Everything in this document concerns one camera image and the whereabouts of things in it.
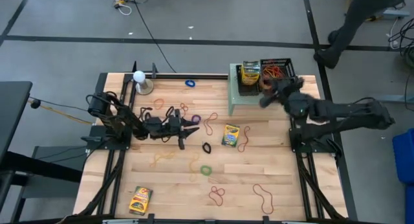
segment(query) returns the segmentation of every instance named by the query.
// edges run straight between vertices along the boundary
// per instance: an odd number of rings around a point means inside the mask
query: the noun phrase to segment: shoe
[[[332,52],[331,50],[318,50],[315,52],[315,55],[313,58],[316,60],[316,62],[321,63],[322,65],[328,67],[329,69],[333,69],[336,67],[336,64],[338,64],[339,57],[341,54],[337,54],[335,52]]]
[[[339,34],[339,30],[334,30],[328,35],[328,42],[330,45],[333,45],[335,43],[336,37]]]

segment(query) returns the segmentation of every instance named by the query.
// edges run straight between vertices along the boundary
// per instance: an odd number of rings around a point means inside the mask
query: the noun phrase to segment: crayola box
[[[153,191],[151,189],[137,186],[134,197],[132,197],[129,204],[129,213],[144,215],[147,212],[152,193]]]
[[[224,135],[221,144],[223,146],[236,147],[237,138],[239,137],[240,127],[231,124],[226,124],[224,127]]]

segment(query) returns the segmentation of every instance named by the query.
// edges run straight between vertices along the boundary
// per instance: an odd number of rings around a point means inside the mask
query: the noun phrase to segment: concrete floor
[[[20,2],[0,0],[0,32]],[[322,44],[327,43],[327,34],[342,24],[345,2],[310,0]],[[122,16],[111,3],[112,0],[28,0],[8,35],[150,38],[134,8],[130,16]],[[140,9],[157,39],[258,41],[256,45],[312,43],[303,0],[149,0]],[[407,0],[406,10],[414,14],[414,0]],[[407,20],[398,22],[396,31]],[[387,46],[386,34],[392,24],[386,20],[365,23],[352,45]],[[32,96],[61,104],[87,107],[84,97],[94,91],[99,73],[130,71],[134,60],[139,69],[148,70],[155,62],[159,71],[171,72],[154,44],[11,39],[6,38],[0,46],[0,80],[32,81]],[[229,63],[292,58],[297,74],[316,75],[322,94],[318,66],[310,48],[175,44],[163,44],[161,48],[178,73],[227,73]],[[327,71],[335,102],[352,102],[372,94],[401,95],[407,75],[408,69],[395,52],[346,51],[337,68]],[[352,130],[342,133],[342,139],[358,219],[400,224],[404,223],[404,186],[397,179],[391,139],[412,128],[414,113],[400,104],[387,107],[397,121],[394,126],[385,131]],[[93,120],[77,110],[60,110]],[[10,150],[32,155],[34,146],[82,145],[80,137],[88,132],[89,126],[26,108]],[[18,191],[19,188],[10,191],[0,222],[10,218]],[[74,198],[33,199],[25,205],[21,219],[63,217],[72,212],[73,204]]]

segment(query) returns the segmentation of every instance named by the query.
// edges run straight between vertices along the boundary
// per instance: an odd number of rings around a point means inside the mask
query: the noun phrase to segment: wooden table
[[[119,95],[123,77],[122,73],[108,74],[104,91]],[[301,91],[319,98],[315,77],[303,77],[306,82]],[[226,80],[196,80],[194,88],[185,86],[183,79],[155,79],[153,82],[155,90],[150,95],[135,98],[134,113],[139,113],[140,107],[154,107],[153,101],[163,98],[164,107],[152,110],[151,115],[165,117],[169,106],[179,108],[180,103],[185,103],[189,107],[186,119],[200,115],[204,120],[213,112],[218,114],[218,119],[210,122],[213,128],[211,136],[200,124],[200,130],[185,140],[185,150],[179,150],[176,137],[167,143],[133,139],[125,157],[116,218],[144,218],[153,213],[157,219],[262,220],[266,215],[261,210],[262,199],[252,190],[254,184],[260,184],[273,195],[271,220],[305,220],[296,156],[291,151],[287,134],[290,122],[280,105],[274,104],[266,109],[258,105],[236,106],[229,117]],[[246,140],[243,129],[250,126],[247,133],[249,142],[243,153],[221,145],[226,123],[241,127],[239,142]],[[210,155],[203,152],[203,141],[212,145]],[[150,167],[156,154],[171,152],[175,152],[172,159],[161,159],[155,167]],[[101,187],[107,154],[107,150],[96,150],[86,162],[74,214],[83,210]],[[192,164],[192,168],[197,173],[191,177],[189,163],[195,155],[199,155],[199,160]],[[314,162],[322,192],[340,214],[347,216],[334,158],[328,153],[315,153]],[[211,166],[213,174],[208,177],[200,174],[202,165]],[[136,186],[154,190],[144,217],[130,214],[128,210]],[[212,186],[226,191],[221,207],[209,198]],[[109,210],[111,191],[110,188],[104,213]],[[310,188],[308,191],[312,215],[316,217],[314,196]],[[268,212],[270,196],[263,195],[264,209]]]

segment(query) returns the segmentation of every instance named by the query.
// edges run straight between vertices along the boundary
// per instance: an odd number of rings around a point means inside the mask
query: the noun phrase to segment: black basket
[[[239,94],[241,96],[255,96],[259,95],[261,92],[259,82],[256,82],[254,85],[244,85],[241,83],[241,65],[236,65],[237,72],[237,87],[239,88]]]
[[[288,78],[295,76],[293,70],[292,60],[290,58],[283,59],[264,59],[260,60],[260,70],[263,73],[263,69],[266,67],[279,67]]]

